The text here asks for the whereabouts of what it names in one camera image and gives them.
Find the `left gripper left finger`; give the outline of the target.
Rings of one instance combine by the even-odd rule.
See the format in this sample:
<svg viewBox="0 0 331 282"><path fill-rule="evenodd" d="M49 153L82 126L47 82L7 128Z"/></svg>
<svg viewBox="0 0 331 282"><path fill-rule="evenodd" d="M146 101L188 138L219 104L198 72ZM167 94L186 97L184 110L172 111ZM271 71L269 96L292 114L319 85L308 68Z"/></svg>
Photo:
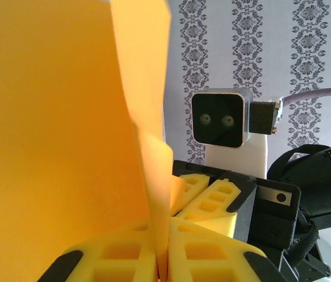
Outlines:
<svg viewBox="0 0 331 282"><path fill-rule="evenodd" d="M157 281L157 260L146 221L108 231L68 248L39 281Z"/></svg>

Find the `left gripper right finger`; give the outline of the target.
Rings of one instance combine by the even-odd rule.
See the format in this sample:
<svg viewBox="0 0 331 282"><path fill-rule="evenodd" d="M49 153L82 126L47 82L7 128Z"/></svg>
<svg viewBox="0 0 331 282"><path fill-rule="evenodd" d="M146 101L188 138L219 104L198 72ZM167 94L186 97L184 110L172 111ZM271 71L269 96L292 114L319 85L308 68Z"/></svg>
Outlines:
<svg viewBox="0 0 331 282"><path fill-rule="evenodd" d="M260 249L190 221L172 217L168 281L279 281Z"/></svg>

